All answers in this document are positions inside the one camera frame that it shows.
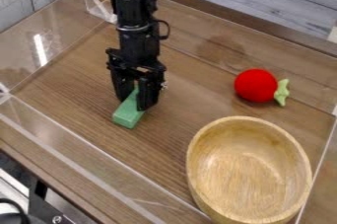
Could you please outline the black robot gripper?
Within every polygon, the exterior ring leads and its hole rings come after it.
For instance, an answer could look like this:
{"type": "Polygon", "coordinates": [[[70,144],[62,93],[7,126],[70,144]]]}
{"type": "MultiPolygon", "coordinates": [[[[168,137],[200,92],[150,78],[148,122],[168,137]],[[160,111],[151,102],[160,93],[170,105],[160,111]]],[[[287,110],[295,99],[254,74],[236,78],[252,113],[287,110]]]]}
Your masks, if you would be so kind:
{"type": "Polygon", "coordinates": [[[159,25],[119,26],[118,32],[120,47],[106,50],[116,97],[124,102],[139,82],[138,109],[146,111],[158,104],[166,82],[167,67],[159,56],[162,40],[170,35],[160,34],[159,25]]]}

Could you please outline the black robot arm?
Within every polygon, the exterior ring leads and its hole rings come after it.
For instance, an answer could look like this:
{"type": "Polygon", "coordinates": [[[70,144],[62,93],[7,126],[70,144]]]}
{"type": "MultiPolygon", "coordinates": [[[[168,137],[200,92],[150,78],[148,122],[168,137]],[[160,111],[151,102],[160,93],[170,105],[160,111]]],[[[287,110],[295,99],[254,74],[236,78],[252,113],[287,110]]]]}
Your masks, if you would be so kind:
{"type": "Polygon", "coordinates": [[[158,0],[111,0],[118,16],[120,47],[106,49],[107,67],[115,92],[124,102],[135,89],[138,110],[146,111],[160,99],[167,67],[159,61],[162,41],[170,38],[166,20],[156,18],[158,0]]]}

